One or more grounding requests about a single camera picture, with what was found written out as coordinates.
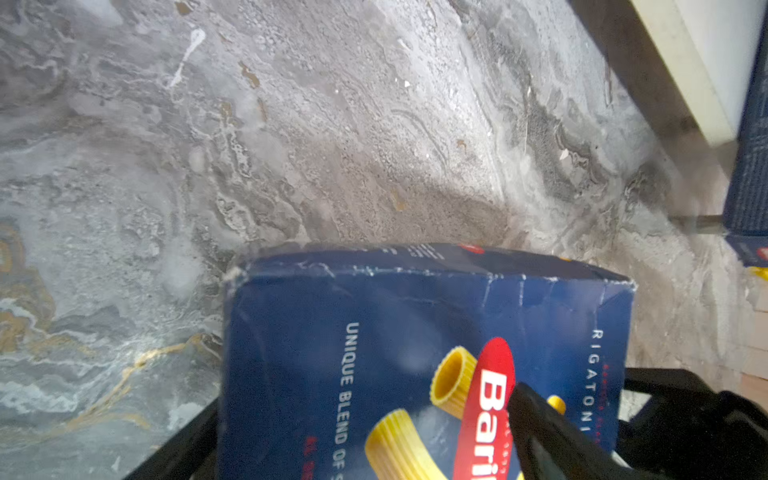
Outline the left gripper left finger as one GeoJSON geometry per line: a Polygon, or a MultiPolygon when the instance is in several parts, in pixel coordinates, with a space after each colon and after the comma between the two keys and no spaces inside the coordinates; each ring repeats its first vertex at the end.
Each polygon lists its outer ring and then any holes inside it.
{"type": "Polygon", "coordinates": [[[126,479],[216,479],[218,406],[213,400],[126,479]]]}

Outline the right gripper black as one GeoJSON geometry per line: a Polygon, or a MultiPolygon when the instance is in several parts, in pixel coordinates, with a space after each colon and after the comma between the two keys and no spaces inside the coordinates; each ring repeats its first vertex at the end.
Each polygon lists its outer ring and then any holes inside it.
{"type": "Polygon", "coordinates": [[[629,368],[624,389],[649,396],[619,425],[630,467],[670,479],[765,479],[767,412],[683,369],[629,368]]]}

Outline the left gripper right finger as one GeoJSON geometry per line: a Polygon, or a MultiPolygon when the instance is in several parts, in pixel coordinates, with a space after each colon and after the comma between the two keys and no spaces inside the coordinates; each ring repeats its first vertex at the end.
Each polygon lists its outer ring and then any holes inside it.
{"type": "Polygon", "coordinates": [[[513,389],[507,411],[526,480],[657,477],[617,463],[525,383],[513,389]]]}

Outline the blue Barilla rigatoni box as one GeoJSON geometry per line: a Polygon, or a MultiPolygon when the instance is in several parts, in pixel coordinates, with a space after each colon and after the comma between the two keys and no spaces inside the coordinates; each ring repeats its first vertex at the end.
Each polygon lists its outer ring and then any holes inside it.
{"type": "Polygon", "coordinates": [[[412,244],[254,255],[225,285],[222,479],[516,479],[519,384],[616,446],[627,277],[412,244]]]}

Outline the blue Barilla spaghetti box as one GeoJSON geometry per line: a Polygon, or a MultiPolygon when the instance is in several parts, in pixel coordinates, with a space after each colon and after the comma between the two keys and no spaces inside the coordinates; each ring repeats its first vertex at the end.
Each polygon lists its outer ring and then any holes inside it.
{"type": "Polygon", "coordinates": [[[767,266],[767,26],[762,26],[722,215],[726,240],[747,267],[767,266]]]}

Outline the yellow Pastatime spaghetti bag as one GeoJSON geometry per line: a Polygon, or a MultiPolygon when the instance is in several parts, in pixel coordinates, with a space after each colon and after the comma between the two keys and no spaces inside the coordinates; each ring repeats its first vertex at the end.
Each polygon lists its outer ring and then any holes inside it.
{"type": "Polygon", "coordinates": [[[749,272],[753,275],[757,276],[758,278],[768,281],[768,269],[763,267],[749,267],[749,272]]]}

